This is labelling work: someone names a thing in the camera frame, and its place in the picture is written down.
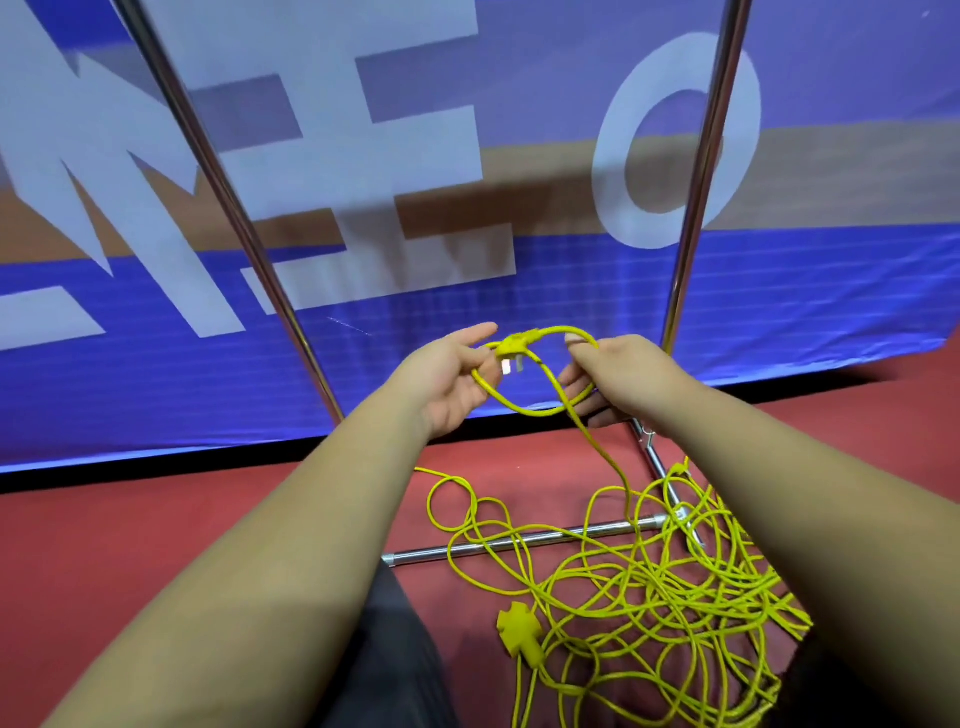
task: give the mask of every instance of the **chrome pole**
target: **chrome pole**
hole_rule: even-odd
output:
[[[270,303],[274,305],[276,315],[283,322],[287,334],[306,365],[330,419],[334,426],[338,425],[344,419],[344,412],[333,395],[333,390],[330,388],[330,383],[326,379],[317,355],[314,354],[313,348],[310,346],[310,341],[303,332],[303,327],[297,318],[297,312],[290,304],[290,299],[276,276],[274,265],[263,247],[250,215],[247,214],[236,190],[233,189],[227,171],[220,163],[220,158],[217,157],[217,153],[210,143],[210,137],[193,108],[186,87],[183,85],[180,75],[171,63],[170,56],[156,33],[153,21],[140,0],[115,0],[114,5],[126,24],[127,31],[150,67],[157,85],[163,92],[163,97],[167,100],[170,111],[177,119],[190,149],[197,158],[197,162],[204,170],[220,207],[223,208],[230,226],[240,239],[240,245],[243,246],[244,252],[250,259],[256,276],[260,279],[263,289],[270,298]]]
[[[666,523],[666,514],[657,513],[656,516],[644,516],[636,522],[636,529],[629,521],[611,521],[605,523],[596,523],[587,528],[587,536],[591,539],[602,539],[608,536],[619,536],[624,533],[635,533],[636,531],[659,531]],[[584,528],[568,528],[568,531],[584,535]],[[579,541],[576,536],[570,536],[559,531],[534,531],[533,533],[522,534],[520,539],[528,547],[550,546],[552,544],[567,544],[571,541]],[[514,548],[514,539],[509,536],[502,539],[488,541],[483,544],[456,544],[449,548],[450,555],[455,559],[461,559],[465,556],[478,556],[487,553],[487,548],[492,551],[510,551]],[[446,561],[447,546],[432,546],[430,548],[414,548],[410,551],[397,551],[395,553],[385,553],[380,558],[388,567],[402,567],[406,564],[423,564],[428,561]]]
[[[680,233],[680,248],[677,251],[673,282],[670,285],[670,298],[660,338],[660,347],[670,355],[673,355],[677,344],[677,330],[684,313],[686,290],[693,272],[693,258],[700,243],[710,184],[713,182],[713,172],[720,155],[723,129],[727,122],[727,111],[730,108],[730,97],[733,93],[733,82],[736,79],[736,67],[740,62],[743,38],[747,34],[751,4],[752,0],[727,0],[724,7],[720,39],[717,41],[713,76],[710,79],[710,91],[707,97],[707,112],[704,115],[703,129],[700,131],[700,142],[697,144],[697,156],[693,164],[693,175],[690,178],[690,191],[686,198],[684,225]],[[654,433],[645,429],[636,419],[633,419],[630,425],[640,442],[640,447],[650,461],[650,466],[658,477],[665,477],[663,464],[654,447]],[[663,490],[665,500],[671,507],[676,508],[681,502],[676,489],[671,483],[664,481]],[[684,507],[681,506],[676,510],[679,519],[686,518]],[[696,529],[691,529],[689,535],[700,548],[704,547],[704,541]]]

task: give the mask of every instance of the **dark trousers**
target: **dark trousers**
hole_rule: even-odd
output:
[[[432,638],[394,573],[376,576],[356,631],[313,718],[314,728],[460,725]]]

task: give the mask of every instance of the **white letter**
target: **white letter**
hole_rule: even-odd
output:
[[[64,288],[0,296],[0,352],[104,333]]]
[[[0,155],[13,188],[109,272],[67,170],[199,336],[244,330],[131,152],[193,191],[197,163],[170,111],[81,56],[80,78],[22,0],[0,16]]]
[[[279,263],[309,308],[516,272],[510,226],[404,238],[394,196],[483,178],[473,109],[373,124],[355,59],[477,33],[473,0],[149,0],[187,84],[277,73],[302,139],[222,155],[253,219],[331,207],[347,251]],[[272,312],[250,269],[248,282]]]
[[[627,190],[627,155],[636,128],[654,106],[678,91],[709,91],[717,40],[711,34],[691,33],[661,46],[631,72],[607,109],[593,154],[593,201],[607,232],[624,245],[656,249],[680,239],[686,207],[663,214],[637,207]],[[704,226],[743,182],[759,138],[760,81],[750,57],[741,53]]]

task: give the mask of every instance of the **yellow extension cord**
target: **yellow extension cord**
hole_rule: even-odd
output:
[[[763,558],[749,536],[724,505],[723,500],[711,486],[704,490],[693,480],[688,463],[674,465],[667,474],[668,480],[683,484],[696,496],[695,504],[687,503],[689,515],[680,522],[674,509],[654,495],[662,493],[662,480],[655,480],[643,491],[631,488],[626,474],[610,455],[593,439],[573,407],[585,399],[593,389],[592,384],[573,400],[568,400],[564,388],[553,373],[530,351],[529,346],[543,336],[554,333],[573,333],[583,337],[593,346],[597,342],[578,328],[551,327],[534,329],[514,334],[502,342],[486,346],[494,349],[499,358],[526,356],[538,364],[550,383],[557,390],[562,406],[550,410],[531,410],[519,407],[506,400],[477,372],[476,381],[491,397],[504,406],[529,417],[548,417],[566,411],[583,433],[587,441],[620,478],[620,485],[601,488],[589,501],[584,524],[589,525],[597,498],[610,491],[622,491],[625,498],[624,513],[627,521],[636,525],[641,507],[649,500],[656,504],[658,512],[668,514],[661,532],[644,538],[638,531],[629,544],[608,546],[586,536],[573,534],[563,528],[531,523],[514,526],[506,504],[494,497],[477,497],[470,484],[456,475],[447,475],[417,468],[440,480],[427,496],[426,508],[430,521],[440,530],[451,534],[448,549],[463,539],[473,544],[486,544],[493,539],[510,537],[514,540],[517,568],[508,565],[496,552],[487,549],[491,558],[516,580],[518,588],[508,591],[484,584],[466,574],[447,552],[447,561],[454,571],[467,582],[494,594],[533,599],[533,613],[542,614],[548,629],[540,642],[543,654],[550,654],[562,647],[565,657],[561,660],[546,660],[534,669],[530,687],[523,695],[522,655],[516,658],[516,700],[512,725],[525,728],[533,705],[534,691],[538,681],[558,693],[560,724],[567,728],[567,715],[572,701],[573,726],[581,724],[581,710],[590,697],[606,705],[627,720],[641,726],[666,726],[679,717],[694,725],[702,726],[756,726],[769,710],[780,691],[780,679],[767,663],[767,633],[765,627],[773,622],[784,632],[799,641],[811,624],[807,614],[793,603],[793,595],[780,585],[780,578],[773,569],[765,567]],[[464,522],[456,526],[442,525],[433,514],[433,497],[445,483],[456,483],[469,495],[470,505]],[[493,503],[503,511],[503,519],[477,520],[481,503]],[[481,529],[499,529],[495,533],[483,533]],[[696,527],[701,535],[712,533],[704,553],[684,537],[688,529]],[[529,548],[520,540],[527,531],[550,530],[567,534],[581,542],[579,551],[564,559],[557,569],[545,579],[534,576],[534,561]],[[674,555],[679,543],[693,551]],[[659,558],[652,558],[649,547],[660,544]],[[703,579],[693,583],[681,578],[675,569],[685,565],[697,565]],[[567,579],[587,579],[596,588],[596,593],[580,606],[565,604],[554,596],[554,587]],[[602,619],[597,629],[590,631],[586,639],[570,635],[566,628],[579,619],[577,631],[584,633],[583,620]],[[744,637],[752,649],[751,658],[736,654],[728,640]],[[645,654],[640,650],[645,647]],[[686,649],[689,669],[680,686],[672,685],[663,677],[667,658],[675,649]],[[585,684],[568,682],[576,661],[591,666],[590,677]],[[605,661],[616,661],[614,671],[605,671]],[[632,661],[630,669],[620,666]],[[547,662],[551,663],[551,674]],[[645,681],[657,686],[667,707],[659,719],[638,716],[611,701],[604,693],[609,683],[617,680]],[[739,684],[735,694],[732,682]]]

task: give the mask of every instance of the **red floor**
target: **red floor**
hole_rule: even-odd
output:
[[[888,380],[764,409],[960,500],[960,453],[953,442],[960,404],[960,337],[940,352],[869,369]],[[637,481],[649,477],[625,428],[610,428],[601,438]],[[669,443],[660,449],[665,461],[679,456]],[[504,498],[518,522],[579,523],[587,498],[613,483],[608,467],[576,431],[434,446],[421,463],[467,477],[481,495]],[[292,467],[0,498],[0,723],[37,726],[137,611]],[[445,543],[424,513],[430,484],[426,476],[413,479],[388,548]],[[606,513],[598,516],[615,518],[620,505],[612,498],[603,505]],[[462,500],[446,498],[438,515],[459,522],[463,507]],[[541,572],[546,573],[561,552],[540,551]],[[484,558],[471,559],[468,568],[478,576],[496,573]],[[493,627],[497,611],[509,599],[479,592],[445,563],[404,567],[397,574],[437,640],[465,725],[509,724],[515,673]],[[789,648],[783,645],[776,662],[785,664],[788,658]],[[546,692],[541,697],[532,725],[555,725],[556,702]],[[612,720],[598,717],[595,725],[612,725]]]

